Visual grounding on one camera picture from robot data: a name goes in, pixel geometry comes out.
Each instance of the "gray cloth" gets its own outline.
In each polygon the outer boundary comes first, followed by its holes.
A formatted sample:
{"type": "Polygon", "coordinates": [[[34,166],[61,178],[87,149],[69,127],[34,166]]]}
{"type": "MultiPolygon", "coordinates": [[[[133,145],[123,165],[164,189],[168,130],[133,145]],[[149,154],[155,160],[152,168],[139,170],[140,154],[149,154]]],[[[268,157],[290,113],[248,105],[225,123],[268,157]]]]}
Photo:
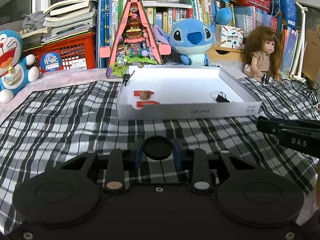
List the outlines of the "gray cloth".
{"type": "Polygon", "coordinates": [[[29,14],[25,17],[22,29],[27,29],[29,32],[43,28],[44,19],[47,17],[43,11],[29,14]]]}

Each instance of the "plaid blanket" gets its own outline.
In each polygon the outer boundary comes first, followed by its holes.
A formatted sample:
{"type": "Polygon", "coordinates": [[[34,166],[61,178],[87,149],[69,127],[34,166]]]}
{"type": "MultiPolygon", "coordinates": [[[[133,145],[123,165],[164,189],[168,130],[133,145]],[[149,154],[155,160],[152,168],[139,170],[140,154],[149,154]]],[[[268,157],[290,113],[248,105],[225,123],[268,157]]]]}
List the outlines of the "plaid blanket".
{"type": "MultiPolygon", "coordinates": [[[[285,119],[317,119],[315,96],[298,84],[241,82],[262,100],[260,115],[285,119]]],[[[117,120],[118,82],[97,81],[34,92],[0,126],[0,227],[8,234],[20,222],[12,204],[15,187],[25,179],[51,169],[87,150],[127,147],[137,138],[163,135],[181,138],[189,147],[208,153],[228,149],[235,155],[293,180],[306,193],[316,184],[316,158],[277,144],[276,138],[257,131],[257,117],[199,120],[117,120]]],[[[126,178],[140,182],[185,181],[172,160],[148,160],[126,178]]]]}

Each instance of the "brown object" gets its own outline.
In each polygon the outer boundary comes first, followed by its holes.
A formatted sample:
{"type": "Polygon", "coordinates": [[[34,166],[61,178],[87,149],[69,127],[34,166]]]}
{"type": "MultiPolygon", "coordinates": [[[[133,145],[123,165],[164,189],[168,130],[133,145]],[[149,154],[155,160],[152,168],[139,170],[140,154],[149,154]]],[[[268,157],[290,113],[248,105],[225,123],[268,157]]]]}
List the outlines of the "brown object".
{"type": "Polygon", "coordinates": [[[320,69],[320,34],[306,29],[307,47],[303,57],[302,72],[311,80],[317,81],[320,69]]]}
{"type": "Polygon", "coordinates": [[[149,91],[143,91],[140,94],[140,99],[141,100],[148,100],[151,97],[151,93],[149,91]]]}
{"type": "Polygon", "coordinates": [[[270,55],[267,55],[266,53],[263,53],[261,51],[256,51],[252,53],[253,57],[256,57],[257,62],[257,68],[260,71],[268,72],[270,68],[270,55]]]}
{"type": "Polygon", "coordinates": [[[219,60],[232,60],[239,62],[244,61],[242,49],[222,48],[214,45],[207,51],[207,55],[210,59],[210,62],[219,60]]]}

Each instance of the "miniature house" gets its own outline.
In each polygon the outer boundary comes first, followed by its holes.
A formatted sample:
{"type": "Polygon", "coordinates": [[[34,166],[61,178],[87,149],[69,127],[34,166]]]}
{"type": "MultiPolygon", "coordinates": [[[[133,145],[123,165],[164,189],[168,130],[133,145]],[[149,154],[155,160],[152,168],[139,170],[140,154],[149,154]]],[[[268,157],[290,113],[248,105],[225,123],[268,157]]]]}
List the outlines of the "miniature house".
{"type": "Polygon", "coordinates": [[[168,44],[157,44],[141,0],[127,0],[110,47],[100,48],[100,57],[109,58],[107,77],[122,77],[128,65],[162,65],[168,44]]]}

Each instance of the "small wooden drawer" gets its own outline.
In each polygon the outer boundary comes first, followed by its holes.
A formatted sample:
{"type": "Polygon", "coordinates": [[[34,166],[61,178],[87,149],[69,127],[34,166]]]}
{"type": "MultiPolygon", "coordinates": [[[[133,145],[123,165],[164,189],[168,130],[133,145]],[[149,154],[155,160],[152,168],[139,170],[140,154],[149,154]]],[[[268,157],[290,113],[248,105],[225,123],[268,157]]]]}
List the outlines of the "small wooden drawer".
{"type": "Polygon", "coordinates": [[[218,46],[212,46],[209,51],[207,51],[207,55],[209,56],[212,62],[219,60],[230,60],[230,61],[239,61],[243,62],[243,50],[241,49],[229,49],[222,48],[218,46]]]}

